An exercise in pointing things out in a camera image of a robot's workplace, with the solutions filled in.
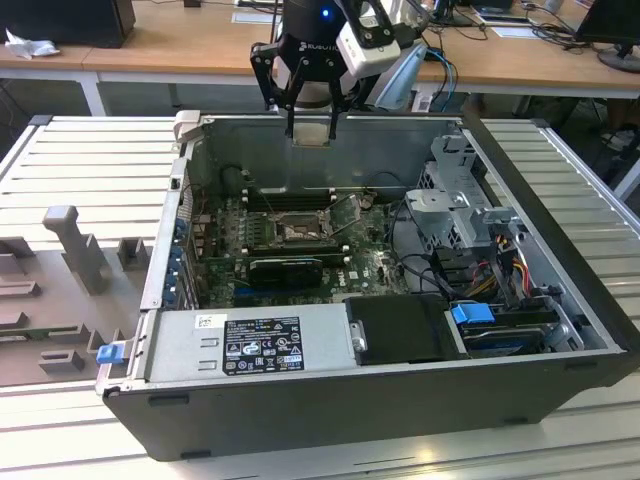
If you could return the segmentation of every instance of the motherboard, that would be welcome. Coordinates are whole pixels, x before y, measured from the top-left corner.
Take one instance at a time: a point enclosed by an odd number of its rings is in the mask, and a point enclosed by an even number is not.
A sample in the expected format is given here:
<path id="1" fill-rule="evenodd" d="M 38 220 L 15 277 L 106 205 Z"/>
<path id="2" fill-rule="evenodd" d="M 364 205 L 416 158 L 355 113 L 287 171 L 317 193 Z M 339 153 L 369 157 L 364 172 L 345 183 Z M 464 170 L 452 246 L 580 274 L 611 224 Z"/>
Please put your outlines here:
<path id="1" fill-rule="evenodd" d="M 301 210 L 299 199 L 297 209 L 285 210 L 289 207 L 277 199 L 254 198 L 253 203 L 250 197 L 226 199 L 202 229 L 198 263 L 207 298 L 201 303 L 210 308 L 336 303 L 408 292 L 388 249 L 387 205 L 360 193 L 336 195 L 325 208 L 310 210 Z"/>

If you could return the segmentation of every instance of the computer monitor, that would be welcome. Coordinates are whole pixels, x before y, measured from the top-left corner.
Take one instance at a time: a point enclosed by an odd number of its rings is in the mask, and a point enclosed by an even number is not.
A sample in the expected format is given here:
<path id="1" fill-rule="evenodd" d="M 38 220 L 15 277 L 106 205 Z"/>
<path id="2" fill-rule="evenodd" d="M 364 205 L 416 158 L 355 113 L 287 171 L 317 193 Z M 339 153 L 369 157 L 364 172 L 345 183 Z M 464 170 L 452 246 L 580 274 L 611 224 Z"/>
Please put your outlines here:
<path id="1" fill-rule="evenodd" d="M 640 45 L 640 0 L 595 0 L 576 32 L 576 40 L 613 43 L 615 50 L 600 52 L 605 65 L 640 73 L 640 58 L 633 46 Z"/>

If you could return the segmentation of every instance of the paper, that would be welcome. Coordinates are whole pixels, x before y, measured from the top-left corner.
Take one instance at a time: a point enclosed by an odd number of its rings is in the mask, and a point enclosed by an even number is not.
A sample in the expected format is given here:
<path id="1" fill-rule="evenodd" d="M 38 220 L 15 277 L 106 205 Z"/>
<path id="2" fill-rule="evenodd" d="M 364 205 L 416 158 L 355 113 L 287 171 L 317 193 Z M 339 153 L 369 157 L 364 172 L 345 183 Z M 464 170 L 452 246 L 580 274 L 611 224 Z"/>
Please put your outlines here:
<path id="1" fill-rule="evenodd" d="M 281 15 L 276 15 L 276 25 L 280 23 Z M 271 24 L 273 21 L 273 15 L 270 13 L 249 13 L 249 12 L 234 12 L 231 15 L 232 23 L 257 23 L 257 24 Z"/>
<path id="2" fill-rule="evenodd" d="M 493 27 L 502 38 L 538 38 L 528 27 Z"/>
<path id="3" fill-rule="evenodd" d="M 7 41 L 4 42 L 4 46 L 16 57 L 31 60 L 33 57 L 44 57 L 46 55 L 60 53 L 60 50 L 56 49 L 53 42 L 49 40 L 27 40 L 13 35 L 9 30 L 5 31 L 7 32 Z"/>

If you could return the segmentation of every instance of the monitor stand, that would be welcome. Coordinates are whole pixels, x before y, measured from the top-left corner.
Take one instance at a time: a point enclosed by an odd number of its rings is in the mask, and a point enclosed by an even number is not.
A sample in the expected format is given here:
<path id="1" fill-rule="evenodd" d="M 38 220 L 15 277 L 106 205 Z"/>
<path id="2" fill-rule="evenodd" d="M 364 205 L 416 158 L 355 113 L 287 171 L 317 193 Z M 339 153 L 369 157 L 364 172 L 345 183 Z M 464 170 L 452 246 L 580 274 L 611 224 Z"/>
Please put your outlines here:
<path id="1" fill-rule="evenodd" d="M 614 50 L 598 53 L 605 65 L 629 73 L 640 73 L 640 58 L 633 55 L 633 45 L 616 46 Z"/>

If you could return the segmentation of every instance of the screw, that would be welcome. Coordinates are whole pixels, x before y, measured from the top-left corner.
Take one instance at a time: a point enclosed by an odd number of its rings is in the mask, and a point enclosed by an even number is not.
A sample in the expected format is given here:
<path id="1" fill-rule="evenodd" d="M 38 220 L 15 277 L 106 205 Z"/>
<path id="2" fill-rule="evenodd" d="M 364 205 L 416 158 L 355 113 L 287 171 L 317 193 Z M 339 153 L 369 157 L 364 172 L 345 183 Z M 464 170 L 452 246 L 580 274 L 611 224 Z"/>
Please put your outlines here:
<path id="1" fill-rule="evenodd" d="M 351 344 L 353 345 L 353 349 L 357 352 L 357 353 L 362 353 L 366 350 L 365 345 L 364 345 L 364 340 L 362 338 L 352 338 L 351 339 Z"/>

